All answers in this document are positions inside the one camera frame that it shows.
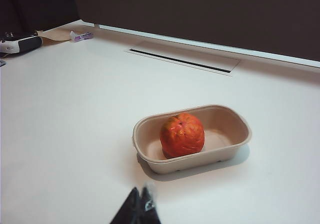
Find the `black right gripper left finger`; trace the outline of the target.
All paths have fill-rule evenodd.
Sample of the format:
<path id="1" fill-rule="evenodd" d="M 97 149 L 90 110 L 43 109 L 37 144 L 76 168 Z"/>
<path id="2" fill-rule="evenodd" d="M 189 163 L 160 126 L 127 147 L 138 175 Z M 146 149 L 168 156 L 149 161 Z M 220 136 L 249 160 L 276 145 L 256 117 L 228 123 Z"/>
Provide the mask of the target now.
<path id="1" fill-rule="evenodd" d="M 139 219 L 140 209 L 140 193 L 136 187 L 134 187 L 118 212 L 113 217 L 111 224 L 133 224 L 137 223 Z"/>

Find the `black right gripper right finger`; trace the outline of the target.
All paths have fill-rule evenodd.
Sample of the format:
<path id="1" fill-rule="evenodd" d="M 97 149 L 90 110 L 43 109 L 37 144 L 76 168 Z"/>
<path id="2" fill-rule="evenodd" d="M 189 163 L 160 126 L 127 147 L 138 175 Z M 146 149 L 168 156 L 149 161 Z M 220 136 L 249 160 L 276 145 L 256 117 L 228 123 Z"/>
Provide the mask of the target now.
<path id="1" fill-rule="evenodd" d="M 141 192 L 141 223 L 157 223 L 160 224 L 160 218 L 158 216 L 155 197 L 155 186 L 151 182 L 147 182 Z"/>

